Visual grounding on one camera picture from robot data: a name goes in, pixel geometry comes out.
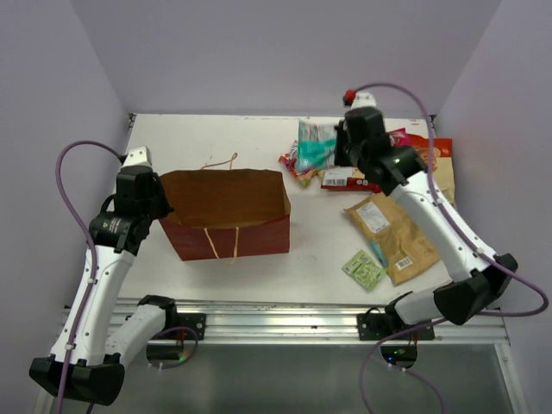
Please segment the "teal snack packet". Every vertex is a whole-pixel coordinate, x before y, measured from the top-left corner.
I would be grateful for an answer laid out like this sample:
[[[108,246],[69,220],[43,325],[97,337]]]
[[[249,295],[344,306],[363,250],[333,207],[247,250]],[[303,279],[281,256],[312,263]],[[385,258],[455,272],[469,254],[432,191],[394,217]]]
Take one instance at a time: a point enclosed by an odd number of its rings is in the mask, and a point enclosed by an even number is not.
[[[300,167],[325,170],[335,166],[335,125],[300,120],[297,141]]]

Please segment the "red paper bag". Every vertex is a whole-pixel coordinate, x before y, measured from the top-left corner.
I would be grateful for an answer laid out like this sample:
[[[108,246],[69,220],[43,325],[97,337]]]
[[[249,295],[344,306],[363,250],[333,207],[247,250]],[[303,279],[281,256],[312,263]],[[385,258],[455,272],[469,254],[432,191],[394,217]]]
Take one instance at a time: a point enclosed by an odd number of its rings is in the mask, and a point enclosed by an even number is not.
[[[287,254],[291,203],[281,172],[223,168],[160,176],[173,212],[160,220],[182,261]]]

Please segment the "brown kraft chips bag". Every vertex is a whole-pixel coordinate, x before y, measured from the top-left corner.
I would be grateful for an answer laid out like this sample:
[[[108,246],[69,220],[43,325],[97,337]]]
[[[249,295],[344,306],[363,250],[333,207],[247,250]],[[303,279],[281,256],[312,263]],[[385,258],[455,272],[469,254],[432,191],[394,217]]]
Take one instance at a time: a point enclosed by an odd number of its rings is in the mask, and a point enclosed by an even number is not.
[[[416,278],[440,260],[405,209],[385,194],[373,194],[344,212],[367,238],[394,285]]]

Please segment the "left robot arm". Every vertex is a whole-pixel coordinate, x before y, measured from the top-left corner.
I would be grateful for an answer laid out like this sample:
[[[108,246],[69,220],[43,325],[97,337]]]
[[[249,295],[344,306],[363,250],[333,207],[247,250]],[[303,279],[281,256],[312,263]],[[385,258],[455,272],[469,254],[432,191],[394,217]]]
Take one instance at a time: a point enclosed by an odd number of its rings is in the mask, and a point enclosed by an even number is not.
[[[172,212],[160,178],[149,166],[124,166],[116,176],[114,209],[101,209],[89,231],[94,243],[66,324],[47,357],[33,359],[29,376],[55,397],[111,405],[129,363],[147,341],[179,328],[173,299],[147,295],[114,334],[110,319],[119,291],[150,225]]]

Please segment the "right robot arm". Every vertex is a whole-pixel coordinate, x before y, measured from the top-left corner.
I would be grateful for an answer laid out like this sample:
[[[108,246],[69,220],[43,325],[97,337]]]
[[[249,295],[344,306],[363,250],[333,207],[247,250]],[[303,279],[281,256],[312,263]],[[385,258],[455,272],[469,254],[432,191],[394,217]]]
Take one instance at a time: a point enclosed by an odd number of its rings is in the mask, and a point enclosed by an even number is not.
[[[336,164],[358,168],[402,207],[436,248],[450,282],[407,292],[367,323],[384,336],[404,338],[415,326],[443,318],[463,325],[505,291],[518,264],[498,255],[463,221],[438,191],[427,161],[409,145],[393,145],[382,113],[374,107],[348,110],[336,128]]]

